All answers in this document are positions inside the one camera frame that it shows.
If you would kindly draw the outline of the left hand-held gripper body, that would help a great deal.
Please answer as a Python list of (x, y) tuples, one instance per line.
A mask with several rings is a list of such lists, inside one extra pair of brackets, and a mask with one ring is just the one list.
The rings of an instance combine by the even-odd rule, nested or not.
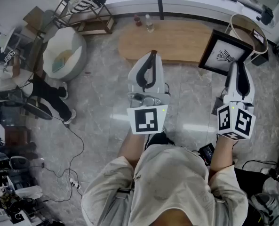
[(170, 95), (165, 89), (153, 87), (143, 89), (135, 84), (128, 85), (128, 120), (133, 134), (156, 134), (162, 131)]

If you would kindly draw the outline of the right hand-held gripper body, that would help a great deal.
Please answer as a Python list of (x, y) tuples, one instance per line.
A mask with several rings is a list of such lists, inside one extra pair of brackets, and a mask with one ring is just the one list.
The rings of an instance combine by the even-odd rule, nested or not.
[(255, 125), (254, 95), (242, 97), (222, 93), (212, 114), (217, 116), (218, 134), (231, 140), (250, 139)]

